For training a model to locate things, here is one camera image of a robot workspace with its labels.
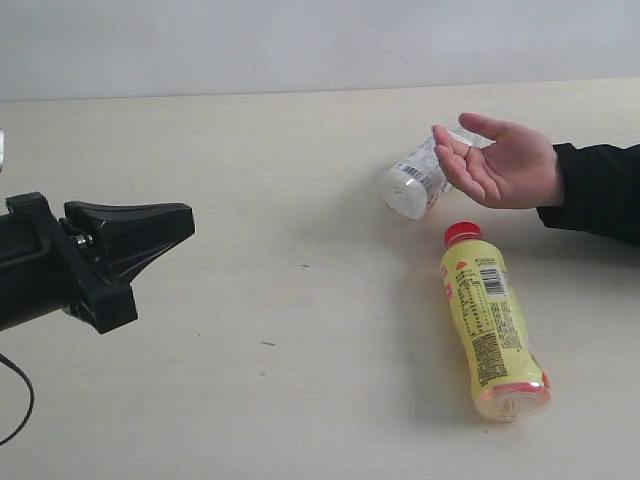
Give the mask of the black sleeved forearm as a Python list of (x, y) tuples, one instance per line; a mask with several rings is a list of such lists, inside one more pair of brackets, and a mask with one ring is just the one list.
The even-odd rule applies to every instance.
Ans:
[(559, 206), (539, 207), (551, 229), (587, 232), (639, 244), (639, 147), (556, 144), (564, 187)]

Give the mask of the person's open hand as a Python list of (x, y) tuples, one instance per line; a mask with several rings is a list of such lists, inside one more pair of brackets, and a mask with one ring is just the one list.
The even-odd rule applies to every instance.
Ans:
[(466, 130), (491, 141), (484, 148), (432, 127), (435, 154), (447, 180), (478, 204), (492, 209), (558, 207), (564, 200), (558, 156), (550, 140), (523, 125), (477, 113), (458, 117)]

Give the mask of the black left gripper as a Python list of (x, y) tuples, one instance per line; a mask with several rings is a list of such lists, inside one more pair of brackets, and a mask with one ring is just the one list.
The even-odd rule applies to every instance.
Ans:
[(195, 234), (192, 208), (184, 203), (67, 202), (63, 228), (39, 192), (9, 197), (6, 207), (1, 216), (3, 330), (67, 308), (100, 334), (135, 321), (132, 281)]

